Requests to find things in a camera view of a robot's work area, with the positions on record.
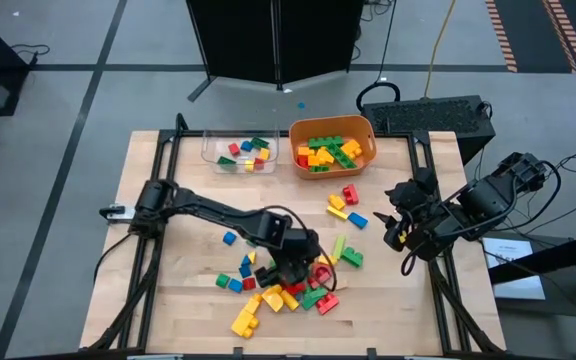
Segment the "yellow hollow block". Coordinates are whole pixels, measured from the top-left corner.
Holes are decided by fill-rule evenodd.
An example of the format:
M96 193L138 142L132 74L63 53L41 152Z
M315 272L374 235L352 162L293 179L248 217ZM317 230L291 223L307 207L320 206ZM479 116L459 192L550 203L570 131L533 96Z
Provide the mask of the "yellow hollow block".
M284 305L281 297L282 287L277 284L267 288L262 293L262 299L270 306L274 312L278 312Z

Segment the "long green stud block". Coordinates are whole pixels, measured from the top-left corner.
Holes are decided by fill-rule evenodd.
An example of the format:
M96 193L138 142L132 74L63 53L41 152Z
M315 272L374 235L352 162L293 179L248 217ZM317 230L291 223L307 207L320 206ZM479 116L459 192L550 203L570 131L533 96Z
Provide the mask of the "long green stud block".
M344 145L344 140L341 136L335 137L313 137L308 140L308 147L317 149L320 147L326 147L329 145L335 145L341 147Z
M326 149L342 168L354 169L357 167L355 162L334 143L329 143Z

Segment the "black partition screen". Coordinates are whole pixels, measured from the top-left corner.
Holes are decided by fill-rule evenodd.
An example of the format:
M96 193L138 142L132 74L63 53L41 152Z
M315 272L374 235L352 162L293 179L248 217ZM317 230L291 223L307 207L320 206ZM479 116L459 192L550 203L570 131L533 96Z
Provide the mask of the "black partition screen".
M206 80L272 84L349 71L364 0L186 0Z

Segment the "black computer case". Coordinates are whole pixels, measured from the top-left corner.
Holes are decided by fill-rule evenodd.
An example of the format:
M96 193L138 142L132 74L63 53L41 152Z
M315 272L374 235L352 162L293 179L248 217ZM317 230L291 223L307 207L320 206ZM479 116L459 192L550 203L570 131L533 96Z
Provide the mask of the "black computer case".
M361 115L384 134L454 132L464 165L496 135L492 106L478 95L366 104Z

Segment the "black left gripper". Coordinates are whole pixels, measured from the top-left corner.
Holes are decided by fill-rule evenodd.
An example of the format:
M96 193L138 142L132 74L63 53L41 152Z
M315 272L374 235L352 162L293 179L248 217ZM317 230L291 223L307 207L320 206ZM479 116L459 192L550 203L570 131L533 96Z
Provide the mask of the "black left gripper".
M310 266L321 255L319 236L313 229L288 229L282 246L271 247L268 252L275 266L254 271L259 286L265 288L280 282L294 285L308 277Z

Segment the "red arch block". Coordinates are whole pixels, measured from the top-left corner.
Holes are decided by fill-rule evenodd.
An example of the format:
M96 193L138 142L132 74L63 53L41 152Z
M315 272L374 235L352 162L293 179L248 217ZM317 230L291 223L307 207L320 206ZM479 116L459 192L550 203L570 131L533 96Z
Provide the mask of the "red arch block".
M332 271L328 265L316 263L312 268L312 277L320 284L325 284L332 278Z

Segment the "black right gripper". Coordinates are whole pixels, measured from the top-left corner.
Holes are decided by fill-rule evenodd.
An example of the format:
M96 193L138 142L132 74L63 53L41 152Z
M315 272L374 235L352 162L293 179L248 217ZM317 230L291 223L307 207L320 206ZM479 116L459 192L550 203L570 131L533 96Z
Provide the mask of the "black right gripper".
M438 180L435 172L428 167L420 167L417 173L407 182L400 182L385 194L393 206L403 206L407 219L397 220L392 215L374 212L384 223L386 232L384 242L393 250L401 252L404 244L400 237L407 230L410 234L416 223L427 217L429 207L438 199Z

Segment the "large yellow stud block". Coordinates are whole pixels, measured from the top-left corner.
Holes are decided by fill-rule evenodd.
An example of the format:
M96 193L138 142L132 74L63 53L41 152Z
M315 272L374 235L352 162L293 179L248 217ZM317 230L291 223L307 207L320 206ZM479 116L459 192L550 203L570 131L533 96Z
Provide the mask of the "large yellow stud block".
M245 309L242 309L231 325L231 330L240 337L249 339L259 326L258 318Z

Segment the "orange plastic bin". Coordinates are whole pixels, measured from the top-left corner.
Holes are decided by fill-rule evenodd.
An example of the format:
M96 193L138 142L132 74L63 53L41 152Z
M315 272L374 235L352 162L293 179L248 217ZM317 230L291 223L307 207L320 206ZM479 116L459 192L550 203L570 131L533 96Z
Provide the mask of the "orange plastic bin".
M344 144L349 140L356 140L361 148L362 154L353 161L357 165L354 169L344 169L335 160L329 166L328 172L310 173L309 165L303 168L298 165L297 157L299 147L308 147L308 140L313 137L335 137L341 136ZM306 180L319 180L335 177L346 177L359 175L376 157L377 146L375 134L369 121L360 115L343 115L334 117L305 119L295 122L289 130L289 140L293 163L296 166L296 173Z

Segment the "clear plastic bin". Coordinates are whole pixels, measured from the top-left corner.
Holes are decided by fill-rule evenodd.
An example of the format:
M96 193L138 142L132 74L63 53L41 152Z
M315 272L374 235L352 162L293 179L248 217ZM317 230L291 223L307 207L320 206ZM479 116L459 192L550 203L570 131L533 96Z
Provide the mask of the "clear plastic bin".
M246 160L255 161L259 158L260 149L253 149L250 152L241 149L243 141L250 141L253 137L261 138L269 143L270 155L265 161L263 170L246 172L244 162ZM228 146L235 143L240 148L240 154L233 156ZM242 175L260 175L269 174L275 170L280 150L280 131L273 130L206 130L203 134L203 144L201 150L202 159L209 163L215 173L221 174L242 174ZM222 167L217 164L220 156L235 160L237 164L232 167Z

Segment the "black side desk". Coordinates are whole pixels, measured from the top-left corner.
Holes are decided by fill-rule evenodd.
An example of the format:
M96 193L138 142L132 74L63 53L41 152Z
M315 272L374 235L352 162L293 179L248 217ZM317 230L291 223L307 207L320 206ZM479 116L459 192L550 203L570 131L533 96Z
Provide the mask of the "black side desk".
M544 285L544 301L497 300L497 307L504 310L515 310L548 315L576 317L576 239L552 238L555 245L541 249L537 243L532 245L533 254L519 258L511 265L538 275ZM489 270L493 284L521 278L520 274L508 274L505 266Z

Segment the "white paper sheet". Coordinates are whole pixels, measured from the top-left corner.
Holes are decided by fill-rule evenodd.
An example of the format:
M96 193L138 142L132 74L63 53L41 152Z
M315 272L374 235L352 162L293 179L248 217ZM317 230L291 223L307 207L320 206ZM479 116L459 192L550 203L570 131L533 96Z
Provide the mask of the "white paper sheet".
M503 274L502 282L493 285L493 292L497 299L527 301L544 301L546 299L544 285L538 275L531 275L516 265L511 265L511 262L533 254L533 248L529 242L484 237L482 245L489 270L497 266L508 265L506 268L508 274L521 275L521 278L507 281Z

